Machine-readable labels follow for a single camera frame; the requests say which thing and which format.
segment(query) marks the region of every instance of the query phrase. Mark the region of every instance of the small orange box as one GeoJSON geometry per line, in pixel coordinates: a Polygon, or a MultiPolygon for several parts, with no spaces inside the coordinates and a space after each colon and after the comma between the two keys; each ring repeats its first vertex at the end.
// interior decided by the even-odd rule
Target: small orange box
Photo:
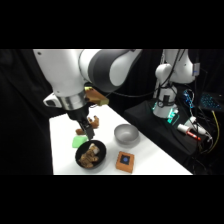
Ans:
{"type": "Polygon", "coordinates": [[[95,103],[98,106],[103,106],[103,105],[108,105],[109,104],[109,99],[107,99],[105,96],[100,94],[98,91],[91,87],[86,87],[86,97],[89,98],[91,103],[95,103]]]}
{"type": "Polygon", "coordinates": [[[116,168],[128,173],[133,172],[135,156],[129,153],[120,152],[117,159],[116,168]]]}

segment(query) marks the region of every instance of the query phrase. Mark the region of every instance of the green object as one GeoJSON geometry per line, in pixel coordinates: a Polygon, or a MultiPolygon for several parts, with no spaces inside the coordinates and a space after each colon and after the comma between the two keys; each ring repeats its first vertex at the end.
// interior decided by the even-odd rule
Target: green object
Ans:
{"type": "Polygon", "coordinates": [[[86,136],[76,136],[73,139],[72,148],[79,148],[82,144],[87,142],[88,138],[86,136]]]}

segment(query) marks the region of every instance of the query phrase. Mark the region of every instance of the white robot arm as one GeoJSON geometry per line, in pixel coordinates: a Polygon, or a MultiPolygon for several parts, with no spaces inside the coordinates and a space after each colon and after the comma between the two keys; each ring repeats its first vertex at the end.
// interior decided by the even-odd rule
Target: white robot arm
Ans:
{"type": "Polygon", "coordinates": [[[160,65],[156,70],[161,89],[154,115],[160,118],[169,118],[175,103],[177,89],[173,83],[192,83],[200,71],[200,66],[191,62],[189,49],[165,49],[165,60],[167,64],[160,65]]]}
{"type": "Polygon", "coordinates": [[[89,103],[84,84],[89,81],[104,92],[113,92],[125,82],[142,49],[33,49],[54,93],[45,99],[50,107],[66,110],[79,122],[89,140],[94,132],[87,120],[89,103]]]}

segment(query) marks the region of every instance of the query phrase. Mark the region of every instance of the white table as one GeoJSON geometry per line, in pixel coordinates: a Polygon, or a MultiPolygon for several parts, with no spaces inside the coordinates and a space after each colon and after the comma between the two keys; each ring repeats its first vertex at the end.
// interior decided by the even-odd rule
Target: white table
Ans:
{"type": "Polygon", "coordinates": [[[75,161],[77,149],[72,148],[75,130],[80,128],[76,121],[67,115],[50,120],[53,166],[55,175],[130,175],[116,169],[120,151],[135,155],[133,175],[191,175],[184,167],[167,155],[152,141],[140,133],[140,138],[133,146],[122,146],[114,137],[114,129],[120,124],[128,124],[108,106],[90,109],[89,116],[100,119],[100,127],[95,130],[94,140],[103,142],[107,147],[107,157],[95,170],[85,170],[75,161]]]}

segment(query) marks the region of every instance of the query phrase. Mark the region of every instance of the silver bowl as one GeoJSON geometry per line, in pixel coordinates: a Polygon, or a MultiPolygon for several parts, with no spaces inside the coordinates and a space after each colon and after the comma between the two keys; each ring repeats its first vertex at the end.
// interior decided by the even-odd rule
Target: silver bowl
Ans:
{"type": "Polygon", "coordinates": [[[132,125],[122,124],[115,129],[114,135],[121,144],[129,145],[138,139],[139,131],[132,125]]]}

